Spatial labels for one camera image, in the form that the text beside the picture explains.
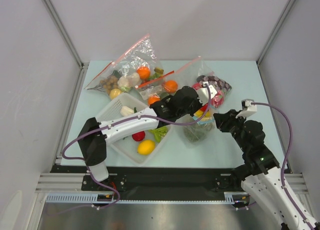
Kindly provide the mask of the red fake apple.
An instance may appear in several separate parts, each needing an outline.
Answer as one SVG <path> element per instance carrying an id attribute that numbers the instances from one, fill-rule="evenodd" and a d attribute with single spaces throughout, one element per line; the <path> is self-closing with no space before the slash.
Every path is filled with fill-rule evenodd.
<path id="1" fill-rule="evenodd" d="M 210 106 L 209 106 L 208 104 L 205 104 L 204 106 L 202 106 L 202 107 L 200 108 L 200 110 L 201 110 L 202 112 L 205 112 L 205 111 L 208 111 L 209 108 L 210 108 Z"/>

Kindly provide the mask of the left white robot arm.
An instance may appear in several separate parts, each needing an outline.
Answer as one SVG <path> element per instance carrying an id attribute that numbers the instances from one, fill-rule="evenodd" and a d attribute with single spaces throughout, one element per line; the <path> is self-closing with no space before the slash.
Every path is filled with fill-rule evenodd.
<path id="1" fill-rule="evenodd" d="M 98 122 L 96 118 L 87 120 L 76 141 L 93 178 L 93 185 L 99 190 L 110 185 L 105 165 L 108 145 L 141 131 L 179 125 L 180 118 L 192 116 L 204 105 L 209 106 L 212 92 L 208 84 L 198 90 L 184 86 L 173 96 L 152 103 L 130 116 L 104 122 Z"/>

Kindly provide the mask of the blue zip clear bag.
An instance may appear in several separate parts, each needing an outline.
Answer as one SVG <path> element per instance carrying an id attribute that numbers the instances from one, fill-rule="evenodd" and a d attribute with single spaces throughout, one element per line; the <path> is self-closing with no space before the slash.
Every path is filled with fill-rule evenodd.
<path id="1" fill-rule="evenodd" d="M 201 110 L 197 111 L 193 117 L 190 115 L 182 117 L 178 120 L 178 123 L 189 123 L 189 125 L 178 126 L 180 134 L 192 144 L 198 144 L 204 141 L 215 128 L 215 119 L 213 117 L 215 112 L 215 109 L 209 109 L 205 117 L 197 123 L 195 123 L 195 121 L 204 113 Z"/>

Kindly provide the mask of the yellow fake banana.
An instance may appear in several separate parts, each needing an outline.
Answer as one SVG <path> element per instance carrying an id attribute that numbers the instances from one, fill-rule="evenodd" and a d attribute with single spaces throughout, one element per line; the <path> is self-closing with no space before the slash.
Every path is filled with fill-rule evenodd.
<path id="1" fill-rule="evenodd" d="M 193 120 L 198 120 L 201 118 L 201 120 L 198 122 L 200 123 L 206 123 L 206 122 L 212 122 L 213 121 L 213 114 L 211 110 L 208 110 L 206 113 L 202 110 L 198 110 L 193 115 Z"/>

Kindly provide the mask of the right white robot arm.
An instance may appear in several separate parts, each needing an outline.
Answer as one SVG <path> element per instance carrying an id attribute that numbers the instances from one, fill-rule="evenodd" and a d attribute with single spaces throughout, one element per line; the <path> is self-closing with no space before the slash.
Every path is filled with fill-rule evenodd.
<path id="1" fill-rule="evenodd" d="M 244 164 L 232 170 L 231 186 L 248 193 L 281 229 L 319 229 L 319 221 L 299 201 L 266 147 L 263 125 L 238 117 L 236 110 L 213 116 L 217 128 L 230 133 L 243 152 Z"/>

